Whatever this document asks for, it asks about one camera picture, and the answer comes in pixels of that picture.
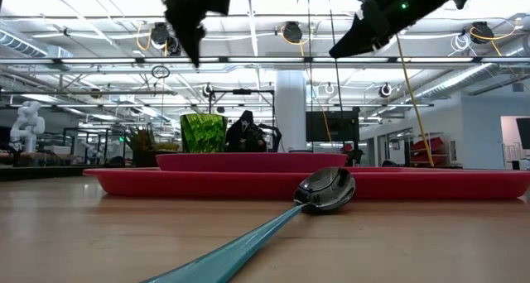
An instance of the red tray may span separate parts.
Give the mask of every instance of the red tray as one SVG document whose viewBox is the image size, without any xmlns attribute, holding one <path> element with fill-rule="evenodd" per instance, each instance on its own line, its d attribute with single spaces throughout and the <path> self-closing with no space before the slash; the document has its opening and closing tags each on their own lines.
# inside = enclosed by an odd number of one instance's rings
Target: red tray
<svg viewBox="0 0 530 283">
<path fill-rule="evenodd" d="M 212 153 L 157 156 L 164 171 L 315 172 L 346 164 L 347 155 L 316 153 Z"/>
<path fill-rule="evenodd" d="M 524 171 L 351 168 L 356 199 L 515 199 L 528 188 Z M 292 199 L 307 173 L 85 170 L 109 194 L 207 199 Z"/>
</svg>

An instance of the ceiling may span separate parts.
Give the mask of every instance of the ceiling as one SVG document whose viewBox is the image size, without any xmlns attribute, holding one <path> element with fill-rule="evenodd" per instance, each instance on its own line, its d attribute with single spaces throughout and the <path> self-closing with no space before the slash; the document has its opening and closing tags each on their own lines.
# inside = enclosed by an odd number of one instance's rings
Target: ceiling
<svg viewBox="0 0 530 283">
<path fill-rule="evenodd" d="M 528 0 L 469 0 L 463 10 L 456 10 L 453 2 L 421 19 L 401 35 L 405 56 L 474 56 L 491 55 L 491 44 L 456 41 L 462 29 L 469 30 L 472 22 L 488 22 L 496 36 L 511 34 L 498 41 L 504 46 L 527 33 L 530 19 Z M 349 30 L 353 14 L 359 10 L 356 0 L 232 0 L 228 17 L 212 16 L 204 20 L 207 36 L 201 43 L 201 56 L 328 56 L 328 50 Z M 0 29 L 5 26 L 19 31 L 28 40 L 39 44 L 60 46 L 74 57 L 160 57 L 163 49 L 148 48 L 148 33 L 154 22 L 163 22 L 165 6 L 160 0 L 4 0 L 0 11 Z M 299 22 L 306 40 L 312 29 L 311 42 L 303 46 L 287 44 L 278 35 L 287 21 Z M 22 54 L 0 46 L 2 58 L 23 57 Z M 371 56 L 399 56 L 398 45 L 391 44 Z M 349 68 L 341 65 L 338 77 L 335 66 L 320 65 L 312 75 L 316 100 L 319 103 L 338 103 L 336 85 L 340 84 L 343 102 L 385 103 L 378 96 L 378 88 L 385 84 L 403 86 L 403 71 L 399 65 L 380 67 L 367 65 Z M 151 65 L 72 65 L 71 71 L 48 69 L 44 65 L 11 65 L 11 70 L 35 77 L 50 84 L 37 89 L 60 89 L 61 82 L 68 89 L 86 91 L 94 88 L 119 90 L 129 93 L 154 89 L 156 80 L 150 75 Z M 190 65 L 176 65 L 171 76 L 159 81 L 158 89 L 170 90 L 176 95 L 137 95 L 138 103 L 205 103 L 202 89 L 210 84 L 214 89 L 274 89 L 279 65 L 203 64 L 197 73 Z M 113 71 L 100 73 L 100 70 Z M 444 67 L 424 66 L 409 69 L 408 76 L 414 88 L 432 75 L 449 70 Z M 406 90 L 395 89 L 394 96 Z M 260 103 L 260 114 L 270 116 L 267 97 L 259 95 L 227 95 L 222 103 Z M 108 97 L 93 99 L 80 96 L 72 102 L 111 103 Z M 167 108 L 164 115 L 178 120 L 182 113 L 197 108 Z M 238 116 L 240 108 L 227 108 L 226 114 Z"/>
</svg>

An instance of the desk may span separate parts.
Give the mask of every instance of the desk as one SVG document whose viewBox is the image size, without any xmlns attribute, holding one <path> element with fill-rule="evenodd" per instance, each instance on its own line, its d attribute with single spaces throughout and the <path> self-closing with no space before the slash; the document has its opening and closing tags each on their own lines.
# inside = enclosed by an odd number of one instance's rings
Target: desk
<svg viewBox="0 0 530 283">
<path fill-rule="evenodd" d="M 0 185 L 0 281 L 138 282 L 267 222 L 283 202 L 127 199 L 94 178 Z M 359 202 L 300 215 L 233 282 L 528 282 L 523 202 Z"/>
</svg>

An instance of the black monitor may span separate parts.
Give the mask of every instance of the black monitor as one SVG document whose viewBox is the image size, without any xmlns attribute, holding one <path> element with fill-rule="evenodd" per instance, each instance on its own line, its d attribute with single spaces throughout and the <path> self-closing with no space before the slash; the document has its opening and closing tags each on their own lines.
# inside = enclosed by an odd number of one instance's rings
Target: black monitor
<svg viewBox="0 0 530 283">
<path fill-rule="evenodd" d="M 344 120 L 340 112 L 306 112 L 306 140 L 308 142 L 329 142 L 330 138 L 325 129 L 324 114 L 330 129 L 331 141 L 353 141 L 354 120 L 359 114 L 354 111 L 344 111 Z"/>
<path fill-rule="evenodd" d="M 530 150 L 530 118 L 517 118 L 517 128 L 524 150 Z"/>
</svg>

